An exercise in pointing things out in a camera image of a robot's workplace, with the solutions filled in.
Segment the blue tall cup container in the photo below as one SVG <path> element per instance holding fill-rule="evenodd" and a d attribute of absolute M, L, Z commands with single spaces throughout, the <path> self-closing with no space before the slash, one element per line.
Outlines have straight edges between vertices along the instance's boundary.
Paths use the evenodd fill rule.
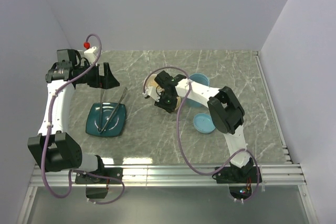
<path fill-rule="evenodd" d="M 209 78 L 202 73 L 194 73 L 194 74 L 190 75 L 190 79 L 194 82 L 197 82 L 197 83 L 205 85 L 205 86 L 210 85 Z M 198 103 L 198 102 L 196 102 L 194 100 L 191 100 L 191 99 L 187 99 L 186 103 L 190 107 L 193 107 L 193 108 L 201 108 L 202 107 L 201 103 Z"/>

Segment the blue round lid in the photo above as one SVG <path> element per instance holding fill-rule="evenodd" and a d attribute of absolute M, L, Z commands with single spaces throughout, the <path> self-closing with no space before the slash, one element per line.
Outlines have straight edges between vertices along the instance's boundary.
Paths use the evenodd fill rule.
<path fill-rule="evenodd" d="M 215 130 L 215 125 L 210 115 L 199 113 L 193 118 L 193 125 L 197 131 L 203 134 L 212 133 Z"/>

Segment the metal serving tongs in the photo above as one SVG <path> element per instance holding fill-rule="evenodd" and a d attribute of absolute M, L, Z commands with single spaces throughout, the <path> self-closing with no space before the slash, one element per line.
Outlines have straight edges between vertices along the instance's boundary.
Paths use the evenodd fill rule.
<path fill-rule="evenodd" d="M 98 132 L 99 134 L 101 134 L 102 132 L 104 132 L 106 130 L 106 128 L 108 127 L 108 124 L 110 123 L 110 121 L 112 120 L 113 116 L 115 115 L 115 113 L 117 112 L 121 102 L 124 100 L 124 98 L 126 97 L 126 94 L 128 92 L 128 88 L 125 87 L 124 90 L 123 90 L 123 93 L 122 93 L 122 96 L 120 97 L 117 105 L 114 107 L 114 109 L 112 110 L 111 114 L 109 115 L 109 117 L 107 118 L 107 121 L 106 123 L 103 125 L 103 126 L 99 126 L 98 127 Z M 101 121 L 101 118 L 102 118 L 102 101 L 100 103 L 100 121 Z"/>

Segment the beige round lid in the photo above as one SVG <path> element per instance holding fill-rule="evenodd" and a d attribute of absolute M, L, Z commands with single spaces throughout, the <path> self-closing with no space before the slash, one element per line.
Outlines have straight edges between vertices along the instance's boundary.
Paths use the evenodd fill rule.
<path fill-rule="evenodd" d="M 173 113 L 177 111 L 181 105 L 181 97 L 177 96 L 173 101 L 172 99 L 166 101 L 166 111 L 168 113 Z"/>

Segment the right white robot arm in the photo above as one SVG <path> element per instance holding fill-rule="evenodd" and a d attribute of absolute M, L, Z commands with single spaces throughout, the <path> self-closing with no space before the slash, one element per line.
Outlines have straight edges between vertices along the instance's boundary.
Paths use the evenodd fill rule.
<path fill-rule="evenodd" d="M 224 134 L 229 149 L 228 171 L 238 182 L 243 182 L 250 176 L 256 162 L 246 150 L 243 127 L 245 111 L 231 88 L 212 88 L 195 82 L 186 75 L 173 77 L 162 70 L 145 80 L 143 91 L 146 98 L 151 97 L 155 101 L 155 106 L 168 113 L 180 112 L 186 100 L 208 108 L 215 128 Z"/>

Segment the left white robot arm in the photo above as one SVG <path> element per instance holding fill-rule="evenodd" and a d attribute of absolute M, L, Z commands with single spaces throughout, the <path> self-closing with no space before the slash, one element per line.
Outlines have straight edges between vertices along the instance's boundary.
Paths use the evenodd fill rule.
<path fill-rule="evenodd" d="M 38 166 L 45 172 L 78 169 L 88 172 L 94 183 L 106 178 L 106 169 L 98 155 L 85 154 L 79 144 L 68 134 L 69 111 L 76 85 L 87 84 L 92 88 L 112 89 L 120 84 L 113 76 L 107 62 L 103 75 L 96 60 L 98 47 L 85 51 L 62 49 L 57 51 L 57 62 L 48 70 L 48 99 L 43 122 L 37 136 L 28 139 L 28 149 Z"/>

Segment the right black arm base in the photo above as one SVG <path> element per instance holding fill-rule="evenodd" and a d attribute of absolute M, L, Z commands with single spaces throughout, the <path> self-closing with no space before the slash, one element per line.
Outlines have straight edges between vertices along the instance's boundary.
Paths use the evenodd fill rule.
<path fill-rule="evenodd" d="M 229 167 L 224 167 L 212 175 L 212 179 L 217 184 L 230 184 L 230 195 L 234 200 L 240 201 L 245 201 L 252 196 L 252 184 L 259 185 L 262 182 L 260 169 L 251 164 L 242 168 L 230 164 Z"/>

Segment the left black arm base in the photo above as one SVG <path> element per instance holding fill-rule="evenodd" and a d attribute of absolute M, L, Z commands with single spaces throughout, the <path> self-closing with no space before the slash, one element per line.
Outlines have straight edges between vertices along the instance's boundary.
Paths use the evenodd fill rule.
<path fill-rule="evenodd" d="M 75 185 L 86 186 L 86 198 L 97 205 L 107 205 L 120 199 L 125 191 L 122 181 L 123 168 L 107 167 L 95 172 L 80 172 L 76 174 Z M 110 185 L 121 185 L 121 193 L 113 199 L 106 202 L 98 202 L 107 197 Z"/>

